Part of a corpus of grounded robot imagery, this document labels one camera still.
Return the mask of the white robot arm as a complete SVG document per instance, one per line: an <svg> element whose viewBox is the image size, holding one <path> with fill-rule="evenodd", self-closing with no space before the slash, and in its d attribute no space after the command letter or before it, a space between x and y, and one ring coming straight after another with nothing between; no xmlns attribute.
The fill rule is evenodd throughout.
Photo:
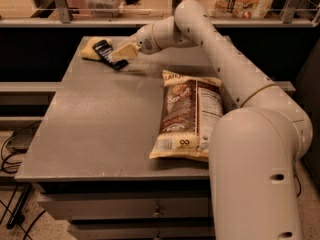
<svg viewBox="0 0 320 240"><path fill-rule="evenodd" d="M191 45L208 57L233 107L210 143L216 240L302 240L294 163L311 145L311 120L216 30L199 2L181 2L173 16L142 27L110 57Z"/></svg>

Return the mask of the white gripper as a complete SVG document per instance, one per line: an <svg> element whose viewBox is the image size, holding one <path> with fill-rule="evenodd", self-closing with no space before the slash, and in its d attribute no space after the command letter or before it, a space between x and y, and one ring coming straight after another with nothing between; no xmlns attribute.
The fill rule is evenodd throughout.
<svg viewBox="0 0 320 240"><path fill-rule="evenodd" d="M136 33L136 43L127 43L121 47L116 48L109 54L109 59L112 62L121 60L130 60L135 58L139 50L146 55L154 54L157 47L153 38L152 24L141 27Z"/></svg>

